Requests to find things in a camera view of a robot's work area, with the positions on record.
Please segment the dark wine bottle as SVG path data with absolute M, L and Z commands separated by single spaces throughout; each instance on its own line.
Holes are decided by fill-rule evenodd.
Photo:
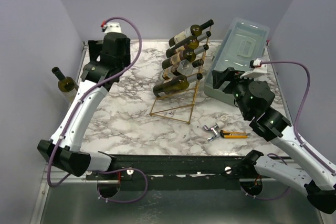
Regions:
M 203 74 L 197 73 L 191 76 L 179 75 L 169 80 L 165 80 L 153 87 L 153 93 L 156 97 L 174 94 L 189 88 L 190 84 L 202 80 Z
M 72 77 L 65 76 L 58 67 L 53 67 L 51 71 L 58 79 L 58 88 L 64 95 L 70 98 L 77 94 L 78 85 Z

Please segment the clear glass bottle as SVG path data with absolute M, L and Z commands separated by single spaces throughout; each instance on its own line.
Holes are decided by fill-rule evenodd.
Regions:
M 189 62 L 188 60 L 182 60 L 174 65 L 164 69 L 159 74 L 159 80 L 169 80 L 179 75 L 190 76 L 193 71 L 204 64 L 203 59 Z

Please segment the wine bottle brown label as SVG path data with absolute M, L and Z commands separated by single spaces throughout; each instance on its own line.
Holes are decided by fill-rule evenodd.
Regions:
M 211 31 L 206 31 L 205 33 L 196 36 L 189 36 L 186 39 L 178 42 L 174 46 L 171 46 L 165 53 L 166 57 L 169 58 L 174 54 L 183 51 L 185 49 L 196 49 L 199 46 L 199 43 L 212 35 Z

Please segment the wine bottle white label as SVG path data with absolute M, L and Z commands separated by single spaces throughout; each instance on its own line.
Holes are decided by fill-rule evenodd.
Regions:
M 199 36 L 202 34 L 203 30 L 205 30 L 206 28 L 211 27 L 211 25 L 214 24 L 214 21 L 212 19 L 208 20 L 207 22 L 201 24 L 201 25 L 191 25 L 190 27 L 186 28 L 185 30 L 183 30 L 182 32 L 178 33 L 177 35 L 175 35 L 174 37 L 172 37 L 169 40 L 169 46 L 172 47 L 175 44 L 177 44 L 178 42 L 181 42 L 182 40 L 190 37 L 190 36 Z

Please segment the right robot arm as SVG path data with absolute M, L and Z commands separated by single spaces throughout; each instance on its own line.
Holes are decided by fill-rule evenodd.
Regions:
M 232 67 L 212 71 L 213 88 L 223 83 L 232 94 L 245 121 L 258 136 L 288 154 L 301 168 L 274 162 L 261 152 L 251 151 L 241 165 L 249 178 L 257 174 L 274 178 L 301 192 L 319 211 L 335 212 L 335 164 L 325 158 L 295 131 L 290 121 L 271 107 L 275 94 L 266 81 L 245 78 L 243 71 Z

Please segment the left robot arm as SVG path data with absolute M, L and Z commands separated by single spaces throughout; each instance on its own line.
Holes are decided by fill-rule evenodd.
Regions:
M 130 39 L 121 32 L 107 32 L 103 41 L 88 42 L 90 61 L 83 67 L 77 94 L 59 128 L 49 140 L 40 140 L 38 151 L 52 165 L 77 177 L 97 171 L 104 179 L 116 175 L 112 158 L 81 152 L 83 135 L 91 118 L 119 78 L 109 77 L 130 65 Z

